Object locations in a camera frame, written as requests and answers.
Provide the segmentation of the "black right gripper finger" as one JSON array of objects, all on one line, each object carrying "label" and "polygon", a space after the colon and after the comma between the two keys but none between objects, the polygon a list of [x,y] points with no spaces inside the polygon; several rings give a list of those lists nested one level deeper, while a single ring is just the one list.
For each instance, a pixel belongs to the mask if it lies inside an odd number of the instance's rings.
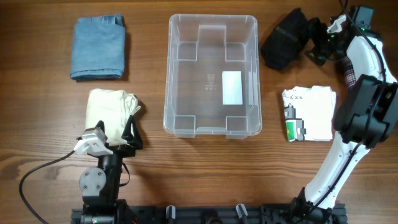
[{"label": "black right gripper finger", "polygon": [[326,24],[318,17],[308,21],[308,34],[311,39],[326,39]]},{"label": "black right gripper finger", "polygon": [[330,51],[326,49],[313,48],[306,50],[304,54],[316,65],[322,66],[330,58]]}]

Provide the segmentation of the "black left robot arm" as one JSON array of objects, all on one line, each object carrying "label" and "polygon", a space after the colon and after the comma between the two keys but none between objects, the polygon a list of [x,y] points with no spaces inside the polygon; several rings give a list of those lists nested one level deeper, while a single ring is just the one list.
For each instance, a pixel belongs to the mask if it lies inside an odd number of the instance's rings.
[{"label": "black left robot arm", "polygon": [[128,168],[123,162],[134,157],[143,148],[143,141],[133,115],[128,117],[121,135],[125,144],[110,146],[105,135],[104,122],[86,129],[74,148],[77,154],[87,154],[98,159],[96,167],[85,170],[79,180],[83,208],[73,210],[72,223],[138,223],[139,220],[124,199],[119,199],[121,173]]}]

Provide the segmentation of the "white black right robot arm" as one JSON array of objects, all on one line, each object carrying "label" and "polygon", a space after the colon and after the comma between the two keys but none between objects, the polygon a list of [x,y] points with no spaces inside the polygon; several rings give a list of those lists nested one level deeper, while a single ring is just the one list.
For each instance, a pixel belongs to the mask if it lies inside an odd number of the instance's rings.
[{"label": "white black right robot arm", "polygon": [[289,223],[346,223],[346,209],[336,198],[358,162],[385,141],[397,122],[397,80],[382,54],[378,33],[345,22],[351,42],[346,56],[355,83],[334,120],[332,147],[311,182],[284,212]]}]

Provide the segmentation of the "black garment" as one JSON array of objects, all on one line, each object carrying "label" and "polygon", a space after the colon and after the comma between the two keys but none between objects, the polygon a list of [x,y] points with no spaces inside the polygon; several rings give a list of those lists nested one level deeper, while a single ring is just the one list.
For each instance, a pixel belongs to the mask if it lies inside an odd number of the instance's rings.
[{"label": "black garment", "polygon": [[301,8],[292,10],[276,25],[260,48],[265,65],[274,70],[283,70],[298,58],[312,35],[310,21]]}]

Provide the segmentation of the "red plaid shirt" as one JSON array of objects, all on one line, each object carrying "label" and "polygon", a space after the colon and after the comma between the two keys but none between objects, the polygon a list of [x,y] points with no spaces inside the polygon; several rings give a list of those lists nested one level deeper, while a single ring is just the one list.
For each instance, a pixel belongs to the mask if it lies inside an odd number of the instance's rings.
[{"label": "red plaid shirt", "polygon": [[348,57],[344,57],[342,65],[343,65],[344,78],[347,89],[348,91],[351,91],[354,85],[356,84],[356,76],[352,61]]}]

